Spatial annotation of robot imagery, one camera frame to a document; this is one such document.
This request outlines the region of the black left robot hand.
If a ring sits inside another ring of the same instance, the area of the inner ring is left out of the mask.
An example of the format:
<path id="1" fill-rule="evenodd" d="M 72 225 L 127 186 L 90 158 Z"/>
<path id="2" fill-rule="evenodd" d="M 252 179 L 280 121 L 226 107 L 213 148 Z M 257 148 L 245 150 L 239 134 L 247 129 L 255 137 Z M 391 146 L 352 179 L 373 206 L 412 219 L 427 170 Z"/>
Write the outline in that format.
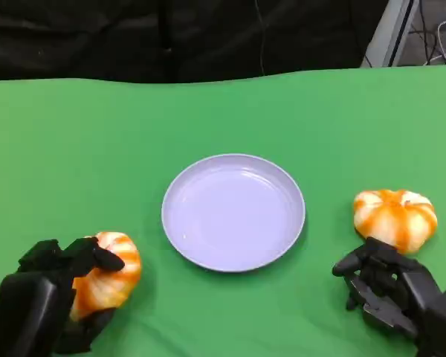
<path id="1" fill-rule="evenodd" d="M 66 249 L 55 239 L 36 243 L 16 272 L 0 283 L 0 356 L 87 353 L 109 324 L 114 309 L 71 320 L 77 290 L 74 279 L 93 268 L 122 270 L 124 262 L 101 248 L 96 237 L 79 238 Z"/>

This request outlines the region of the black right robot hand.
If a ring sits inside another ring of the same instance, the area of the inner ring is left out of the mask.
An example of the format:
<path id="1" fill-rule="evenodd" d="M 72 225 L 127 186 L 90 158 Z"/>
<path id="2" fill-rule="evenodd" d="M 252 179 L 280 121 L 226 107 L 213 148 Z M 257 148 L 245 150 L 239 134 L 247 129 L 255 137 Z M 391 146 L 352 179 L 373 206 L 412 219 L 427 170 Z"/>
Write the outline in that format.
<path id="1" fill-rule="evenodd" d="M 424 334 L 428 304 L 442 294 L 418 260 L 373 237 L 335 263 L 332 274 L 349 289 L 346 309 L 359 307 L 366 323 L 414 341 Z"/>

